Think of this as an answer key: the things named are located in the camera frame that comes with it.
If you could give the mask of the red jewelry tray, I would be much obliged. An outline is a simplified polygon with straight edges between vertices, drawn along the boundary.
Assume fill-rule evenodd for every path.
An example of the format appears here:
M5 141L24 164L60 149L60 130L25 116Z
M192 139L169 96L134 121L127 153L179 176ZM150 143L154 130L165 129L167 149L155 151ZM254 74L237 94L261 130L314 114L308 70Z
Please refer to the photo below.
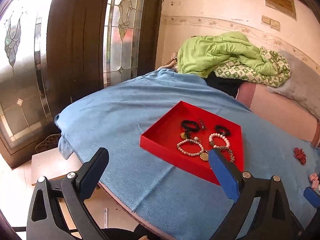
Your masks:
M191 157L183 154L177 148L177 144L183 140L181 133L184 129L181 122L191 120L200 124L199 119L207 129L191 133L191 139L198 137L203 148L211 150L209 136L217 132L215 126L221 125L229 129L230 135L226 138L235 157L234 165L241 172L244 171L241 126L184 101L177 103L140 136L140 147L185 172L218 185L219 182L207 161L202 161L198 156Z

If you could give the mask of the pink white scrunchie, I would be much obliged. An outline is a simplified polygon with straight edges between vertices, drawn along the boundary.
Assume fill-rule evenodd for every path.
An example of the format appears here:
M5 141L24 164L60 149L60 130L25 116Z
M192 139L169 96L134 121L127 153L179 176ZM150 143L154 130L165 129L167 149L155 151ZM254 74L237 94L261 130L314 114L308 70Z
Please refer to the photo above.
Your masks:
M316 191L317 189L319 189L319 174L317 174L316 172L310 174L309 181L313 190Z

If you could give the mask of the white low stool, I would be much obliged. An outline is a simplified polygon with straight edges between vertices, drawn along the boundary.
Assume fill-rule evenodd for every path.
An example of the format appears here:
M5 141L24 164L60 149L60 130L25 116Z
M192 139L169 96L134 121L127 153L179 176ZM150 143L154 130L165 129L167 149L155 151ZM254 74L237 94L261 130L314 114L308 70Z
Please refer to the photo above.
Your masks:
M75 153L65 159L58 148L35 154L31 159L31 184L35 185L41 176L47 179L62 178L69 172L77 171L81 165Z

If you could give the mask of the red bead hair clip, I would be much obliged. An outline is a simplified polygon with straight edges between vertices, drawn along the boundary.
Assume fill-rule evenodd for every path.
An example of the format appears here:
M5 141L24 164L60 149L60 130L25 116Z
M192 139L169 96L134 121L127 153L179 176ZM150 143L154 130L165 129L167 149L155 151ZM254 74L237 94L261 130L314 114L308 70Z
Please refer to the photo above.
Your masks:
M306 164L306 154L304 153L302 148L294 148L293 150L294 157L299 160L302 165Z

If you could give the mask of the gold coin pendant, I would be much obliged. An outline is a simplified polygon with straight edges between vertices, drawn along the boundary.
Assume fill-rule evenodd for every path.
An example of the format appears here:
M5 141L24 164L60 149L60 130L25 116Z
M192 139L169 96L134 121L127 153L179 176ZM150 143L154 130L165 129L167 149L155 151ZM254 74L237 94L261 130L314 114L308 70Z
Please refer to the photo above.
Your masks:
M207 152L202 152L202 153L199 155L199 157L200 157L200 159L201 159L202 161L208 161L208 159L209 159L209 155L208 155Z

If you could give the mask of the blue towel cloth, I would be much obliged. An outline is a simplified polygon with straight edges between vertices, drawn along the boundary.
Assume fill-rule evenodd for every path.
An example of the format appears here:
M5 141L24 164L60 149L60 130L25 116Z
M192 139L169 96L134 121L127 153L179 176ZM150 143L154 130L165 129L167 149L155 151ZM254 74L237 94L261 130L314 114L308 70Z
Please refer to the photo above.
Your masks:
M252 113L197 75L161 69L86 96L55 117L59 152L83 162L104 147L110 154L101 182L131 212L175 239L208 239L231 208L220 186L198 178L143 150L140 135L176 103L185 101L241 126L245 170L258 178L280 176L290 209L307 226L316 210L304 198L308 177L319 171L319 155ZM302 148L306 164L294 157Z

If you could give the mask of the pink mattress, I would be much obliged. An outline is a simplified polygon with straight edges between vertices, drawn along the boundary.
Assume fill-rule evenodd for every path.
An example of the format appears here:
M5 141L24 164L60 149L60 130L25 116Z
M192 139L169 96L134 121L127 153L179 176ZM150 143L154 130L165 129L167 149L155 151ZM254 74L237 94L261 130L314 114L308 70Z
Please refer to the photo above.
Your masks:
M240 86L236 100L290 135L319 146L319 121L295 101L249 82Z

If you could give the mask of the black folded garment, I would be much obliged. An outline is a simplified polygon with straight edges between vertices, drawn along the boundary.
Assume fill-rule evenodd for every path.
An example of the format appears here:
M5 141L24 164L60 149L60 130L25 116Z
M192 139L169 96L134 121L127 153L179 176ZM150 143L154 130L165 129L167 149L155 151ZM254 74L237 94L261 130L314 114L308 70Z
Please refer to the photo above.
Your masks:
M217 77L215 72L211 72L204 80L208 86L218 89L233 98L236 98L240 86L244 83L243 80Z

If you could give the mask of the grey blanket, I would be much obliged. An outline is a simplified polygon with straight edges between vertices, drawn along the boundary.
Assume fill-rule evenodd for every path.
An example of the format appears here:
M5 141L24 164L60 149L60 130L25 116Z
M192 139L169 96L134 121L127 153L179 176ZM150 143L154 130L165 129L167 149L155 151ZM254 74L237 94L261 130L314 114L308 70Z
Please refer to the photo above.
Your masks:
M291 69L290 78L280 87L267 87L270 93L279 94L294 100L319 120L320 81L319 75L306 63L281 50Z

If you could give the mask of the green white patterned blanket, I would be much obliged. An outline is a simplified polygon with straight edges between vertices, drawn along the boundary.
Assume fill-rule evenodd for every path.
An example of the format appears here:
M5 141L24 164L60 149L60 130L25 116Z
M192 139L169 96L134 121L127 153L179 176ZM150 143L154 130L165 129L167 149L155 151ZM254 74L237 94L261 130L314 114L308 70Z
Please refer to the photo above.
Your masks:
M280 87L291 76L287 59L280 53L260 48L260 60L243 55L231 56L214 70L217 77L258 83L269 87Z

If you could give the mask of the green quilted blanket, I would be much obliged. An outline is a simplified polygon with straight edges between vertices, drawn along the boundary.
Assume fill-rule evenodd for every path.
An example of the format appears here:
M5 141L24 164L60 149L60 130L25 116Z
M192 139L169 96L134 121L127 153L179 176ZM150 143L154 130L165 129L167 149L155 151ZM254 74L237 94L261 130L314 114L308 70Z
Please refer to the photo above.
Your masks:
M241 32L227 32L217 36L194 36L186 39L178 50L177 70L181 74L197 74L207 78L217 66L231 56L243 55L260 60L260 48Z

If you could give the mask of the stained glass window panel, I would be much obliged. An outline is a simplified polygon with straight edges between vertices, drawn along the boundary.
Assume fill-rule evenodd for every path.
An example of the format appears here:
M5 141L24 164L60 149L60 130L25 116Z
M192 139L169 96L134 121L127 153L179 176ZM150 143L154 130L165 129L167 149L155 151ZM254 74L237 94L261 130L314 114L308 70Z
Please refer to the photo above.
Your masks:
M144 0L107 0L103 38L104 87L137 76Z

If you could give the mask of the wall switch plate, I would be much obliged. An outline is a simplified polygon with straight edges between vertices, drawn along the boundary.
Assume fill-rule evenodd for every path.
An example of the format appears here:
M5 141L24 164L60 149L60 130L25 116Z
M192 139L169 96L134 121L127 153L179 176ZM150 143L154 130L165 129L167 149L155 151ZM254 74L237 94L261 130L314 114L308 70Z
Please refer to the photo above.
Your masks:
M270 26L272 29L275 29L277 31L280 31L280 23L274 19L271 19L267 16L262 15L261 16L261 22L263 24L266 24L268 26Z

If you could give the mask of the dark wooden door frame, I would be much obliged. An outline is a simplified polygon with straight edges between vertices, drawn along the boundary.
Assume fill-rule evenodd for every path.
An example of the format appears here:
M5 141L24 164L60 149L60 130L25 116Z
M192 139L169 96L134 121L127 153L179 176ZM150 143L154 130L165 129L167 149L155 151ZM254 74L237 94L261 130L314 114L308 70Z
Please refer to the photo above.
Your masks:
M52 0L47 27L47 100L52 116L103 87L107 0Z

